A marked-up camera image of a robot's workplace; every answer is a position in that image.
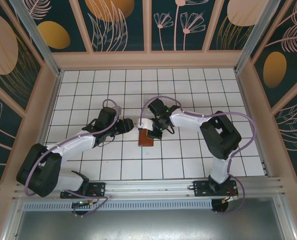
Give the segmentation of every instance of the vent slot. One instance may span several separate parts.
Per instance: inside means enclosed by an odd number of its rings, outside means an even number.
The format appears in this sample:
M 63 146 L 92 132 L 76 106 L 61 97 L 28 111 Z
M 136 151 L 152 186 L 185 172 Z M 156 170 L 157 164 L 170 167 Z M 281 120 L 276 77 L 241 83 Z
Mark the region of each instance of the vent slot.
M 176 210 L 176 209 L 211 209 L 211 199 L 190 199 L 190 200 L 133 200 L 133 201 L 108 201 L 99 211 L 117 210 Z M 65 202 L 26 202 L 23 211 L 25 212 L 46 212 L 46 211 L 72 211 L 72 201 Z M 92 210 L 99 203 L 92 206 L 82 206 L 76 211 Z

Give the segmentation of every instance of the white tile floor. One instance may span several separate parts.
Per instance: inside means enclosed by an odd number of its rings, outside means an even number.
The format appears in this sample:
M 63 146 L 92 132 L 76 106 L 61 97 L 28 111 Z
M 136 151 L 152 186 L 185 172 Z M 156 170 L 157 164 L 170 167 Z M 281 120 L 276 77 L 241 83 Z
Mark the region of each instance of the white tile floor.
M 47 144 L 76 134 L 110 98 L 123 108 L 122 118 L 136 123 L 144 101 L 159 95 L 179 100 L 190 111 L 211 114 L 216 111 L 246 113 L 232 69 L 135 69 L 66 71 L 53 111 Z M 163 99 L 169 107 L 174 103 Z M 250 124 L 232 116 L 242 136 L 240 146 L 251 137 Z M 78 170 L 91 180 L 181 179 L 207 177 L 212 155 L 203 136 L 185 128 L 175 134 L 165 132 L 154 147 L 138 147 L 138 130 L 117 136 L 104 147 L 95 147 L 70 159 L 65 168 Z M 253 143 L 232 161 L 231 173 L 264 176 L 257 146 Z

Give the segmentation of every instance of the purple cable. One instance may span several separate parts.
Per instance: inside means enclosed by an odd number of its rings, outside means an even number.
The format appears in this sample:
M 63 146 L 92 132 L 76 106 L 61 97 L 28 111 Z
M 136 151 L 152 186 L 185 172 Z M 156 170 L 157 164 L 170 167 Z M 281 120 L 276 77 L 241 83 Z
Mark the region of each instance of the purple cable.
M 107 101 L 112 102 L 112 103 L 115 105 L 115 108 L 116 108 L 116 109 L 118 108 L 117 103 L 116 103 L 115 101 L 113 101 L 112 99 L 105 99 L 105 100 L 103 101 L 103 104 L 104 104 L 105 102 L 107 102 Z M 29 193 L 29 192 L 28 192 L 28 190 L 29 190 L 29 189 L 28 189 L 28 188 L 29 188 L 29 183 L 30 183 L 31 177 L 32 177 L 32 175 L 33 175 L 35 169 L 38 167 L 39 163 L 42 161 L 42 159 L 43 159 L 47 154 L 49 154 L 50 152 L 52 152 L 52 151 L 55 150 L 56 148 L 59 148 L 60 146 L 66 144 L 66 143 L 69 143 L 70 141 L 72 141 L 72 140 L 74 140 L 74 139 L 77 139 L 77 138 L 83 138 L 83 137 L 87 137 L 87 136 L 93 136 L 93 135 L 96 135 L 96 134 L 104 133 L 106 130 L 110 129 L 110 128 L 117 122 L 118 118 L 119 118 L 119 113 L 118 113 L 118 111 L 116 111 L 116 115 L 115 115 L 114 121 L 113 121 L 113 122 L 111 123 L 111 125 L 109 125 L 107 128 L 105 128 L 105 129 L 103 129 L 103 130 L 101 130 L 101 131 L 97 131 L 97 132 L 88 132 L 88 133 L 84 133 L 84 134 L 81 134 L 81 135 L 76 135 L 76 136 L 74 136 L 74 137 L 71 137 L 71 138 L 69 138 L 69 139 L 66 139 L 65 141 L 59 143 L 58 145 L 56 145 L 56 146 L 50 148 L 50 149 L 47 150 L 45 153 L 43 153 L 43 154 L 37 159 L 36 163 L 33 165 L 32 169 L 31 169 L 31 171 L 29 172 L 28 177 L 27 177 L 27 179 L 26 179 L 25 187 L 24 187 L 24 192 L 25 192 L 26 196 L 31 197 L 31 196 L 34 196 L 34 195 L 36 194 L 36 193 Z M 75 196 L 77 196 L 77 197 L 80 197 L 80 196 L 81 196 L 81 195 L 78 196 L 78 194 L 76 194 L 76 193 L 74 193 L 74 192 L 70 192 L 70 194 L 75 195 Z
M 234 157 L 236 154 L 238 154 L 240 151 L 242 151 L 243 149 L 245 149 L 245 148 L 247 148 L 249 145 L 251 145 L 251 143 L 252 143 L 253 141 L 255 141 L 255 138 L 256 138 L 256 136 L 257 136 L 257 126 L 256 126 L 255 122 L 253 121 L 253 119 L 250 118 L 249 116 L 243 114 L 243 113 L 240 113 L 240 112 L 219 112 L 219 113 L 214 113 L 214 114 L 211 114 L 211 115 L 204 115 L 204 114 L 200 114 L 200 113 L 196 113 L 196 112 L 185 111 L 185 110 L 182 108 L 182 104 L 181 104 L 178 100 L 176 100 L 176 99 L 174 99 L 174 98 L 172 98 L 172 97 L 169 97 L 169 96 L 154 96 L 154 97 L 152 97 L 151 99 L 149 99 L 149 100 L 144 104 L 144 106 L 143 106 L 143 108 L 142 108 L 142 110 L 141 110 L 141 112 L 140 112 L 140 116 L 139 116 L 139 125 L 142 124 L 142 117 L 143 117 L 143 113 L 144 113 L 145 107 L 146 107 L 151 101 L 153 101 L 153 100 L 155 100 L 155 99 L 159 99 L 159 98 L 171 99 L 171 100 L 175 101 L 176 103 L 178 103 L 179 109 L 180 109 L 183 113 L 186 113 L 187 115 L 190 115 L 190 116 L 193 116 L 193 117 L 198 117 L 198 118 L 213 118 L 213 117 L 218 117 L 218 116 L 223 116 L 223 115 L 238 115 L 238 116 L 242 116 L 242 117 L 246 118 L 246 119 L 252 124 L 253 129 L 254 129 L 252 138 L 250 139 L 250 141 L 248 141 L 248 143 L 246 143 L 246 144 L 245 144 L 244 146 L 242 146 L 240 149 L 234 151 L 234 152 L 231 154 L 231 156 L 230 156 L 230 158 L 229 158 L 229 160 L 228 160 L 228 165 L 227 165 L 227 173 L 228 173 L 233 179 L 235 179 L 235 180 L 240 184 L 240 186 L 241 186 L 241 188 L 242 188 L 243 198 L 242 198 L 242 203 L 238 206 L 237 209 L 232 210 L 232 211 L 228 211 L 228 212 L 221 212 L 221 213 L 222 213 L 222 214 L 231 214 L 231 213 L 234 213 L 234 212 L 238 211 L 238 210 L 243 206 L 244 201 L 245 201 L 245 189 L 244 189 L 244 186 L 243 186 L 243 184 L 241 183 L 241 181 L 238 180 L 238 179 L 237 179 L 235 176 L 233 176 L 232 174 L 230 174 L 230 168 L 231 168 L 231 163 L 232 163 L 232 159 L 233 159 L 233 157 Z

